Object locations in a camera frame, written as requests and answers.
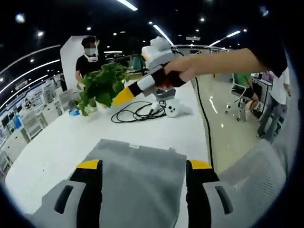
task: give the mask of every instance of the jeans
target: jeans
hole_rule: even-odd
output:
[[[257,130],[257,133],[259,135],[262,135],[264,133],[267,121],[268,121],[271,113],[273,113],[272,122],[271,122],[267,132],[265,133],[265,135],[262,136],[264,139],[272,142],[276,124],[279,121],[279,118],[285,108],[285,105],[278,103],[271,95],[269,97],[270,97],[269,104],[267,106],[266,111],[264,112],[264,114],[262,116],[262,119],[260,122],[260,127]]]

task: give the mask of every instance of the potted plant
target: potted plant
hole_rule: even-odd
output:
[[[75,101],[76,108],[83,116],[88,116],[88,106],[97,107],[96,102],[106,107],[111,107],[113,99],[124,89],[127,68],[111,62],[101,67],[101,70],[86,74],[83,77],[84,89],[77,84],[81,90],[80,97]]]

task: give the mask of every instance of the ceiling light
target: ceiling light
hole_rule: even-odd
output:
[[[44,75],[44,76],[42,76],[41,78],[38,78],[37,80],[35,80],[35,81],[29,83],[29,84],[26,85],[25,87],[22,87],[20,90],[18,90],[17,92],[15,92],[15,94],[12,95],[9,99],[7,99],[6,102],[4,102],[4,103],[0,106],[0,109],[1,109],[5,104],[6,104],[6,106],[8,106],[7,102],[8,102],[10,99],[14,98],[18,93],[20,93],[22,90],[24,90],[27,86],[28,86],[28,89],[30,89],[30,86],[29,86],[29,85],[32,85],[32,84],[34,84],[35,82],[37,82],[37,81],[39,81],[39,80],[41,80],[41,79],[43,79],[43,78],[45,78],[45,77],[47,77],[47,76],[48,76],[48,75]]]
[[[162,34],[162,36],[171,44],[174,46],[174,44],[172,43],[172,41],[169,39],[169,37],[167,37],[167,35],[160,29],[160,27],[158,27],[157,25],[153,25],[153,27],[159,31],[159,33]]]
[[[122,51],[104,51],[105,54],[122,53]]]
[[[125,5],[126,7],[130,8],[130,9],[132,9],[133,11],[138,10],[134,5],[132,5],[131,3],[129,3],[126,0],[116,0],[116,1],[120,2],[121,4]]]
[[[41,36],[43,36],[43,34],[44,34],[44,32],[40,31],[37,33],[37,36],[41,37]]]
[[[19,13],[16,15],[15,17],[16,21],[18,23],[24,23],[25,22],[25,18],[24,18],[24,14],[23,13]]]
[[[229,38],[229,37],[232,37],[232,36],[234,36],[234,35],[236,35],[236,34],[238,34],[238,33],[240,33],[241,31],[239,30],[239,31],[236,31],[236,32],[233,32],[233,33],[230,33],[229,35],[227,35],[226,37],[227,38]]]
[[[219,42],[220,42],[220,40],[217,40],[217,41],[213,42],[212,44],[210,44],[209,46],[213,46],[213,45],[215,45],[215,44],[217,44]]]
[[[23,76],[29,74],[30,72],[32,72],[32,71],[34,71],[34,70],[37,70],[37,69],[39,69],[39,68],[41,68],[41,67],[44,67],[44,66],[46,66],[46,65],[49,65],[49,64],[52,64],[52,63],[55,63],[55,62],[59,62],[59,61],[60,61],[60,59],[57,59],[57,60],[54,60],[54,61],[52,61],[52,62],[45,63],[45,64],[40,65],[40,66],[38,66],[38,67],[36,67],[36,68],[34,68],[34,69],[29,70],[28,72],[22,74],[21,76],[15,78],[15,79],[12,80],[10,83],[8,83],[3,89],[0,90],[0,94],[1,94],[4,90],[6,90],[11,84],[15,83],[15,82],[18,81],[20,78],[22,78]]]

